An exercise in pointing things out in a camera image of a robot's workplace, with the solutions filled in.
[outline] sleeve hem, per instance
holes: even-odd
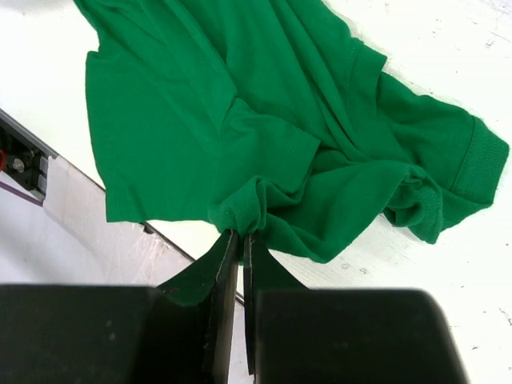
[[[452,191],[490,206],[505,166],[509,147],[475,118],[474,134]]]

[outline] t-shirt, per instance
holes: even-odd
[[[321,0],[75,0],[109,221],[204,220],[328,262],[384,215],[434,243],[508,146],[382,72]]]

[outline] white surface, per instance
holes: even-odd
[[[386,53],[386,70],[417,92],[467,108],[512,142],[512,4],[507,0],[330,0],[352,31]],[[0,108],[100,183],[90,150],[84,63],[94,31],[71,0],[0,0]],[[326,265],[277,254],[309,286],[415,286],[446,312],[473,382],[512,382],[512,173],[492,208],[436,246],[375,222]],[[206,224],[155,223],[199,256]],[[197,242],[201,234],[203,242]]]
[[[140,224],[107,224],[105,192],[61,157],[48,163],[44,209],[91,250],[105,282],[156,286],[190,265]]]
[[[16,183],[5,174],[0,173],[0,180],[16,186]],[[83,188],[84,192],[89,194],[87,205],[92,212],[87,214],[82,211],[87,220],[84,221],[84,231],[78,236],[83,242],[88,243],[88,247],[84,247],[51,219],[43,208],[0,190],[0,284],[125,285],[145,280],[145,284],[158,284],[171,278],[189,264],[188,260],[180,255],[168,254],[167,247],[155,236],[131,231],[131,224],[106,229],[104,234],[98,236],[98,242],[91,242],[92,233],[89,230],[92,227],[102,228],[101,222],[105,221],[104,217],[101,217],[100,223],[93,225],[99,211],[98,206],[102,204],[95,199],[103,201],[103,193],[99,191],[97,196],[94,189],[98,187],[61,159],[50,164],[49,188],[57,193],[56,198],[46,201],[46,210],[50,211],[52,216],[61,218],[59,224],[70,231],[77,229],[77,222],[72,216],[80,212],[80,208],[85,205],[77,198],[77,194],[73,194],[72,189]],[[78,208],[71,209],[73,204],[78,205]],[[118,244],[120,240],[123,240],[124,244]],[[106,254],[109,251],[119,252],[123,247],[126,250],[126,246],[130,247],[126,253],[128,256],[135,256],[135,253],[131,252],[135,248],[139,251],[142,268],[138,268],[137,273],[134,273],[134,265],[129,260],[109,257]],[[229,384],[253,382],[247,373],[244,332],[243,307],[236,304]]]

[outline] shirt sleeve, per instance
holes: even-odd
[[[423,169],[438,187],[443,230],[493,203],[509,147],[486,125],[466,110],[427,95],[417,95],[400,81],[382,72],[384,56],[363,46],[354,63],[351,105],[367,106],[360,129],[372,126],[377,140],[369,140],[372,158],[386,157]],[[390,205],[384,213],[400,226],[409,226],[428,242],[437,231],[401,222]]]

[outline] green fabric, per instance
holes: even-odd
[[[383,212],[435,242],[508,146],[417,96],[320,0],[75,0],[110,221],[206,220],[328,262]]]

